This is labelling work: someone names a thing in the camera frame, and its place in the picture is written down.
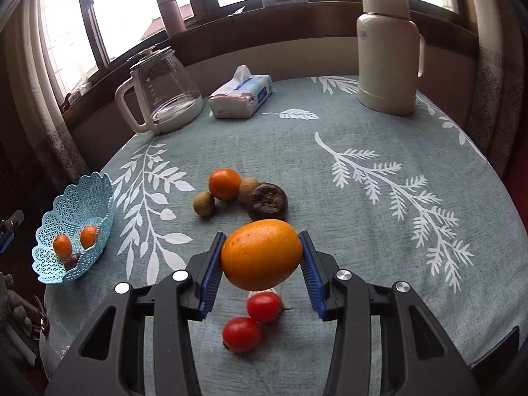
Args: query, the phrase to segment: white kettle base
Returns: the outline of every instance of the white kettle base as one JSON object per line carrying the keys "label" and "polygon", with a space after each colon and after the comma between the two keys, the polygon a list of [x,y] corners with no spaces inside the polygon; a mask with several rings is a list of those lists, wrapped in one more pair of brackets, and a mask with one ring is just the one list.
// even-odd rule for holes
{"label": "white kettle base", "polygon": [[388,100],[386,98],[369,94],[368,92],[364,91],[361,86],[357,90],[357,99],[360,100],[361,104],[368,107],[369,109],[395,116],[410,115],[414,112],[414,105],[416,102],[415,96],[413,96],[412,99],[406,101]]}

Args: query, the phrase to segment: teal tablecloth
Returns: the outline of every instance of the teal tablecloth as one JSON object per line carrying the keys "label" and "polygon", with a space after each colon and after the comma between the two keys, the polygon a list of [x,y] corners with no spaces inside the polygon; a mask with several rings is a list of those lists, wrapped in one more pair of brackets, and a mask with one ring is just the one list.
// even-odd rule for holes
{"label": "teal tablecloth", "polygon": [[[216,231],[249,221],[238,205],[220,207],[212,219],[194,214],[193,196],[207,190],[209,173],[219,167],[281,186],[289,222],[308,230],[316,248],[342,267],[376,284],[408,281],[466,361],[515,325],[524,340],[528,245],[501,181],[423,95],[413,115],[385,115],[357,100],[354,79],[276,82],[249,120],[217,120],[206,107],[179,131],[133,136],[104,168],[117,206],[105,252],[80,279],[47,287],[51,331],[41,353],[48,375],[116,283],[155,283],[208,250]],[[294,309],[247,356],[221,343],[223,325],[245,314],[247,297],[225,279],[207,320],[191,324],[204,394],[322,394],[335,325],[317,319],[300,270],[277,290]],[[146,356],[151,386],[151,351]]]}

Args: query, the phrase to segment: orange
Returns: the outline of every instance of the orange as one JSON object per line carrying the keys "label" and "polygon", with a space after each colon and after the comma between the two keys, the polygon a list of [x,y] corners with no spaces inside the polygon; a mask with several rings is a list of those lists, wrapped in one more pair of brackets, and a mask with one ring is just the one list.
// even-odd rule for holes
{"label": "orange", "polygon": [[209,176],[209,191],[221,201],[231,201],[238,196],[241,182],[235,170],[220,168]]}
{"label": "orange", "polygon": [[64,234],[57,235],[53,240],[53,250],[59,258],[69,258],[72,252],[72,247],[68,236]]}
{"label": "orange", "polygon": [[87,226],[81,231],[82,248],[92,247],[96,243],[97,226]]}
{"label": "orange", "polygon": [[260,291],[286,280],[303,256],[295,229],[276,219],[257,220],[238,228],[222,247],[222,268],[240,289]]}

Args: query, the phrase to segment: blue plastic basket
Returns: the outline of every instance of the blue plastic basket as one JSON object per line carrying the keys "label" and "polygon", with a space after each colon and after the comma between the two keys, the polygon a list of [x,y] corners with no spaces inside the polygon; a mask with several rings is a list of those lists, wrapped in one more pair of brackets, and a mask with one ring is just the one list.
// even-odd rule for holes
{"label": "blue plastic basket", "polygon": [[[75,280],[88,271],[101,256],[110,236],[114,220],[114,191],[108,174],[93,173],[83,176],[79,184],[69,185],[63,195],[53,201],[53,210],[42,217],[42,226],[36,231],[38,245],[33,248],[33,270],[45,284]],[[89,225],[97,226],[96,243],[83,248],[80,234]],[[52,248],[57,234],[67,235],[73,253],[80,253],[77,266],[66,271]]]}

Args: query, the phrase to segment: tissue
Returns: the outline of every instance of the tissue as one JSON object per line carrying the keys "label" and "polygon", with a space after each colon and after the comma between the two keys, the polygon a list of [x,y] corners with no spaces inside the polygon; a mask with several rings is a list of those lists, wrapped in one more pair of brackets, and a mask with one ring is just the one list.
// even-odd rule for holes
{"label": "tissue", "polygon": [[272,92],[270,76],[253,76],[241,65],[233,79],[211,94],[208,103],[216,118],[250,118]]}

